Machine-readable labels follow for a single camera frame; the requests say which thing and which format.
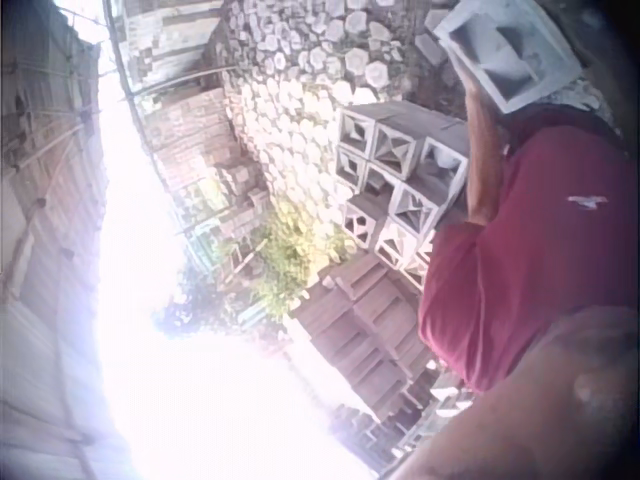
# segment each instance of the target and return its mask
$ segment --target corrugated metal sheet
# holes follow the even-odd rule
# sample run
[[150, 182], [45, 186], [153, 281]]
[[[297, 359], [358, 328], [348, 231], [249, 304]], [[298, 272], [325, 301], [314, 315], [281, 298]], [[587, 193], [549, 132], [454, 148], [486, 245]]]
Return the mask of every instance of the corrugated metal sheet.
[[[98, 52], [47, 0], [12, 2], [2, 15], [3, 61], [31, 55], [27, 63], [60, 71], [69, 66], [62, 45], [83, 78], [3, 69], [3, 126], [15, 120], [25, 138], [16, 148], [3, 135], [11, 155], [2, 158], [0, 471], [8, 479], [137, 479], [110, 417], [94, 340], [107, 186], [98, 118], [27, 164], [81, 120], [33, 114], [25, 123], [14, 102], [20, 94], [33, 111], [69, 112], [97, 104]], [[8, 160], [22, 168], [12, 171]]]

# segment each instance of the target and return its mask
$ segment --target tree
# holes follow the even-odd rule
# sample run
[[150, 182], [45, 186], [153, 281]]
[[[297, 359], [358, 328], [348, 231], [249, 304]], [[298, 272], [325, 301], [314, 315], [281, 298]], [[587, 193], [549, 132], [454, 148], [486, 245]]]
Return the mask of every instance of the tree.
[[240, 329], [230, 307], [227, 292], [217, 289], [205, 275], [188, 264], [179, 283], [180, 294], [154, 316], [156, 328], [169, 337], [183, 337], [202, 331], [227, 335]]

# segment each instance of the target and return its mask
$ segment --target red shirt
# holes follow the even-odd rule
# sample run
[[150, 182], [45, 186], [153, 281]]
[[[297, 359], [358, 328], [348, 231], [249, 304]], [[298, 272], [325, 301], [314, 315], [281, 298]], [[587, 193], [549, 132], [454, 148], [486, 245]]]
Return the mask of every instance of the red shirt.
[[[637, 187], [635, 162], [604, 139], [574, 127], [540, 131], [509, 160], [497, 217], [435, 236], [424, 342], [486, 391], [558, 315], [637, 309]], [[590, 208], [580, 197], [599, 198]]]

